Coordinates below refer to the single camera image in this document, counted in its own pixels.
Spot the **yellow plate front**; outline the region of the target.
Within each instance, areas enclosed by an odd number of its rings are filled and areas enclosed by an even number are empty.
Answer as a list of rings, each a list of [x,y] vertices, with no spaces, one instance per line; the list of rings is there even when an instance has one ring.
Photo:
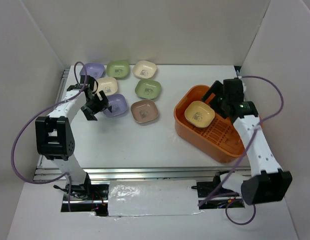
[[[215,111],[202,101],[193,101],[184,111],[186,120],[193,126],[204,129],[215,119]]]

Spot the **purple plate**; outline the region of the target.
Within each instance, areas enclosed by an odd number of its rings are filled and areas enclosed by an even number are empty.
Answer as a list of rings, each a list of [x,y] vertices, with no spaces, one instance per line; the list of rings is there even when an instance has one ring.
[[[89,62],[82,67],[80,71],[80,78],[85,77],[85,70],[87,75],[93,77],[94,79],[99,79],[103,76],[105,71],[105,66],[101,63]]]
[[[103,114],[107,117],[115,117],[124,114],[128,108],[125,97],[122,94],[113,94],[108,96],[109,103],[111,104],[112,111],[108,109],[103,111]]]

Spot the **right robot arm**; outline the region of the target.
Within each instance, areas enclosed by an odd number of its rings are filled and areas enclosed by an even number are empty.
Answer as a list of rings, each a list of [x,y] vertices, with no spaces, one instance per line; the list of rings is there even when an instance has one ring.
[[[240,194],[245,204],[257,205],[280,202],[284,198],[292,175],[284,171],[275,159],[262,130],[262,124],[277,116],[283,109],[284,99],[275,86],[280,98],[280,107],[275,113],[260,118],[252,101],[244,100],[242,77],[215,81],[201,98],[224,119],[229,118],[240,136],[244,152],[232,169],[220,175],[212,185],[212,191],[198,205],[202,206],[214,195],[223,196],[229,190]]]

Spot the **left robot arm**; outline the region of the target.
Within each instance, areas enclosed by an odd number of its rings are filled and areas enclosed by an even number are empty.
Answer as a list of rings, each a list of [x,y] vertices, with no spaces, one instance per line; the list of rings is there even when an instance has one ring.
[[[66,191],[89,199],[93,186],[87,172],[77,161],[75,138],[71,122],[78,112],[88,121],[96,121],[96,114],[112,110],[104,91],[97,91],[97,81],[91,76],[81,76],[80,82],[67,88],[62,103],[47,116],[39,116],[35,121],[37,150],[40,155],[51,160],[66,175]]]

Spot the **cream plate middle left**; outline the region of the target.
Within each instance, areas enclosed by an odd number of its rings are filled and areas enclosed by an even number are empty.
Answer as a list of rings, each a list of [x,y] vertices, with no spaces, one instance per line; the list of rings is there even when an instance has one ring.
[[[111,76],[99,78],[94,85],[93,91],[96,93],[103,91],[107,96],[113,95],[118,91],[117,80]]]

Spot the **cream plate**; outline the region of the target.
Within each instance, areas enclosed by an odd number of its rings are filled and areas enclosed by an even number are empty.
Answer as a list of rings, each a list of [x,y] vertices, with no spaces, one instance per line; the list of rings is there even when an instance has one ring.
[[[149,79],[153,77],[156,72],[157,65],[146,60],[137,62],[132,69],[134,76],[140,79]]]
[[[93,91],[96,93],[103,91],[107,96],[113,95],[118,91],[117,80],[111,76],[99,78],[94,85]]]

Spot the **green plate back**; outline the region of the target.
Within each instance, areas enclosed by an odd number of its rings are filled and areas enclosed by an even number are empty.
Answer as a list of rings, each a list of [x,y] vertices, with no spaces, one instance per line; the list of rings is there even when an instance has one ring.
[[[106,74],[116,79],[124,79],[129,75],[130,66],[126,60],[112,60],[107,64]]]

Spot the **green plate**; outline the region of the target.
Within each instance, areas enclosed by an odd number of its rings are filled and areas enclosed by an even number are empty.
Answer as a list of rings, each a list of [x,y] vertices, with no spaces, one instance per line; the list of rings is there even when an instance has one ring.
[[[130,66],[126,60],[112,60],[107,64],[106,74],[116,79],[124,79],[129,75]]]
[[[153,100],[161,92],[162,86],[158,81],[152,79],[141,79],[135,87],[135,94],[142,99]]]

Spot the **brown plate centre right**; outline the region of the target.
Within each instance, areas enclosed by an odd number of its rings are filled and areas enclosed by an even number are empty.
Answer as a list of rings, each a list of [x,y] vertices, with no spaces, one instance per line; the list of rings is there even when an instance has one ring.
[[[150,99],[143,99],[131,105],[131,113],[137,123],[143,124],[158,118],[159,110]]]

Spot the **green plate middle right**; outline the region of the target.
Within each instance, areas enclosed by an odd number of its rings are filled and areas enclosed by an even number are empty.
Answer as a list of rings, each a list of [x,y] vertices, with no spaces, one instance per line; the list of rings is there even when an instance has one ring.
[[[152,79],[141,79],[135,87],[135,94],[142,99],[153,100],[161,92],[162,86],[158,81]]]

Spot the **cream plate back right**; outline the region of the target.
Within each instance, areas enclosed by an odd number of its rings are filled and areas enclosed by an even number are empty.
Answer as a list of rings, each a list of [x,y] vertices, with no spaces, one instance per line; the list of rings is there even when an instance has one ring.
[[[157,65],[146,60],[137,62],[132,69],[134,76],[140,79],[149,79],[153,77],[156,72]]]

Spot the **white foil cover sheet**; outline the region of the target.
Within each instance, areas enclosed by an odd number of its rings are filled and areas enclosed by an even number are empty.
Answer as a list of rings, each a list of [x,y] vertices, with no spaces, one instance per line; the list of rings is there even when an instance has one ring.
[[[111,217],[187,216],[200,212],[195,180],[112,181]]]

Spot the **aluminium rail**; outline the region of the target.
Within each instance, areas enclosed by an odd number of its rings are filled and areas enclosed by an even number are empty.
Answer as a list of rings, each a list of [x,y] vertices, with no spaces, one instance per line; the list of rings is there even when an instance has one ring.
[[[161,167],[161,168],[86,168],[93,182],[105,181],[149,181],[193,179],[208,181],[216,172],[228,171],[228,166],[209,167]]]

